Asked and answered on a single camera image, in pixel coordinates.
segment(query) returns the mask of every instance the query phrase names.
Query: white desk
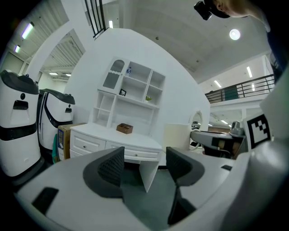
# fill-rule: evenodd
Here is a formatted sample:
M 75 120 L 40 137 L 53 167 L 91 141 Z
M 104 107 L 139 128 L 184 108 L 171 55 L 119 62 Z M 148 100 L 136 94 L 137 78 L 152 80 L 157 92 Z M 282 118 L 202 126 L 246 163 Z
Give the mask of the white desk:
M 123 134 L 94 123 L 71 127 L 70 158 L 117 147 L 125 147 L 125 160 L 128 162 L 140 162 L 140 175 L 148 192 L 161 158 L 160 144 L 149 136 Z

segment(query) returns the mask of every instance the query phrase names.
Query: green plant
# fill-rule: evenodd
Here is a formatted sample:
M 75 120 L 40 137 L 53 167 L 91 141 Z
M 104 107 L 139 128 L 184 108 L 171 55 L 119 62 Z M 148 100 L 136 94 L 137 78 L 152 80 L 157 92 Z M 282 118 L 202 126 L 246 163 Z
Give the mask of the green plant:
M 145 97 L 145 100 L 150 101 L 150 100 L 152 100 L 152 98 L 149 97 L 149 96 L 146 96 L 146 97 Z

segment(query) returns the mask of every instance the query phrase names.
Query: glass panel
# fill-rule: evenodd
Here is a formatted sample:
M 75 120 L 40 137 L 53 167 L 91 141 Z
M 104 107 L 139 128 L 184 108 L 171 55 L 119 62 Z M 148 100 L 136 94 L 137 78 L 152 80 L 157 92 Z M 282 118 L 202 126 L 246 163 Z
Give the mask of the glass panel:
M 114 74 L 114 73 L 108 73 L 107 74 L 107 77 L 104 81 L 104 84 L 103 86 L 105 88 L 111 88 L 111 89 L 114 89 L 116 84 L 117 84 L 117 80 L 119 78 L 119 75 L 118 74 Z
M 110 68 L 110 70 L 112 71 L 116 71 L 116 72 L 121 72 L 123 67 L 125 65 L 125 62 L 122 60 L 117 60 L 113 63 L 112 67 Z

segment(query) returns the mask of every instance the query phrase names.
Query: bottle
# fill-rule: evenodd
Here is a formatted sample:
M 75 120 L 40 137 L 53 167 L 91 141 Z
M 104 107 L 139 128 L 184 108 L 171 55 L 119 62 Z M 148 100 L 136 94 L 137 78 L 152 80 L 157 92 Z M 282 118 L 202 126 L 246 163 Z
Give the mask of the bottle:
M 130 73 L 131 73 L 131 67 L 129 67 L 129 69 L 126 70 L 126 75 L 130 76 Z

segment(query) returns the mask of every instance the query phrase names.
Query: person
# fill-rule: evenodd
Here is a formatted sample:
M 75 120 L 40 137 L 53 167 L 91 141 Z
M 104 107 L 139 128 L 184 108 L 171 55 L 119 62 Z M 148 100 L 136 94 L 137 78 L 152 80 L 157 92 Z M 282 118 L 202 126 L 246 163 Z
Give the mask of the person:
M 274 56 L 270 62 L 275 82 L 285 71 L 289 62 L 289 40 L 286 36 L 288 22 L 287 1 L 265 0 L 204 0 L 210 12 L 220 18 L 251 16 L 261 21 L 267 31 L 268 43 Z

